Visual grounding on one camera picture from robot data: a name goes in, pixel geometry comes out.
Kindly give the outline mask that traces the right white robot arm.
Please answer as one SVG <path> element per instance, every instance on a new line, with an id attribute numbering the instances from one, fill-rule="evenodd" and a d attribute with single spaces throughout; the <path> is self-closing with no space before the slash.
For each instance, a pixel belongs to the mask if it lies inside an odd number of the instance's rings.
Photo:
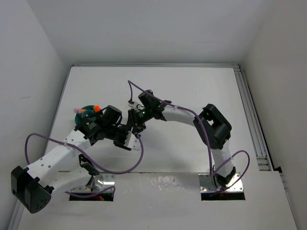
<path id="1" fill-rule="evenodd" d="M 226 188 L 236 173 L 229 151 L 229 139 L 232 126 L 213 105 L 208 104 L 200 114 L 191 109 L 174 105 L 171 101 L 159 100 L 151 90 L 146 90 L 138 96 L 141 104 L 129 100 L 128 121 L 129 125 L 141 132 L 145 123 L 151 119 L 174 121 L 196 128 L 203 143 L 211 151 L 209 165 L 215 163 L 215 170 L 210 169 L 217 183 Z"/>

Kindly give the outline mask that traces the pink lilac highlighter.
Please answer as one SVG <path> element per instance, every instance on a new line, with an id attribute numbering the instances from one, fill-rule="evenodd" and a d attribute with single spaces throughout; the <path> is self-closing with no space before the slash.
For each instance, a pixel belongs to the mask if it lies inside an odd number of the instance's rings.
<path id="1" fill-rule="evenodd" d="M 77 109 L 77 108 L 74 109 L 74 113 L 76 113 L 76 114 L 82 114 L 85 111 L 86 111 L 86 109 Z"/>

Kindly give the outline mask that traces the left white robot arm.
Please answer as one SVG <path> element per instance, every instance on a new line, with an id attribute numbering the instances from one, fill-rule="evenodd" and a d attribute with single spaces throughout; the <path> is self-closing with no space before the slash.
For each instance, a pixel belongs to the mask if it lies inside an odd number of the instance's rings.
<path id="1" fill-rule="evenodd" d="M 121 124 L 122 112 L 113 106 L 88 106 L 76 110 L 76 126 L 63 141 L 51 139 L 56 147 L 24 168 L 11 172 L 12 194 L 31 213 L 41 211 L 56 193 L 80 185 L 92 185 L 100 171 L 112 173 L 95 163 L 85 152 L 96 142 L 112 140 L 125 150 L 142 150 L 132 126 Z"/>

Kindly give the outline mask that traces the orange black highlighter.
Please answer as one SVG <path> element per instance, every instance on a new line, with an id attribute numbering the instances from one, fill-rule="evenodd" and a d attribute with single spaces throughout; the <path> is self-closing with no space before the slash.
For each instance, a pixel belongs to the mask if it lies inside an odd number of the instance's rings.
<path id="1" fill-rule="evenodd" d="M 100 108 L 99 105 L 95 105 L 95 106 L 93 107 L 93 109 L 94 109 L 94 112 L 95 112 L 95 113 L 101 111 L 101 108 Z"/>

